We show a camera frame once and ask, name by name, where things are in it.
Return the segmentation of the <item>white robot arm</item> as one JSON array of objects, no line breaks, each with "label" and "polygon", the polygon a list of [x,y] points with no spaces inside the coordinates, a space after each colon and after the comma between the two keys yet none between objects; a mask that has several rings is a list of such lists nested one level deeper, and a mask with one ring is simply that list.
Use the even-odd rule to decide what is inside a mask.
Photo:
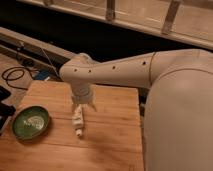
[{"label": "white robot arm", "polygon": [[213,53],[152,52],[96,62],[80,53],[60,68],[73,101],[92,101],[92,84],[146,88],[146,171],[213,171]]}]

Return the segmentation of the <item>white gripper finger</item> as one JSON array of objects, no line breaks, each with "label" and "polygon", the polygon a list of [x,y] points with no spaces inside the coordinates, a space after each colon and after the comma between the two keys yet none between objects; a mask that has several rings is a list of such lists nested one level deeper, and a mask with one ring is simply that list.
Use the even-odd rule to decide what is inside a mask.
[{"label": "white gripper finger", "polygon": [[95,111],[97,112],[96,106],[93,103],[90,103],[89,106]]},{"label": "white gripper finger", "polygon": [[78,107],[78,105],[77,104],[72,104],[72,113],[74,113],[75,112],[75,110],[76,110],[76,108]]}]

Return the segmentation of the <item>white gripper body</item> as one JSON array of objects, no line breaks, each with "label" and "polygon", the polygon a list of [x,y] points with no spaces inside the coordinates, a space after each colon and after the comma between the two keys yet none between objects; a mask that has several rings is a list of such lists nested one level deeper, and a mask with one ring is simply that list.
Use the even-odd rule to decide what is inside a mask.
[{"label": "white gripper body", "polygon": [[89,104],[92,102],[93,92],[90,84],[73,84],[71,90],[75,104]]}]

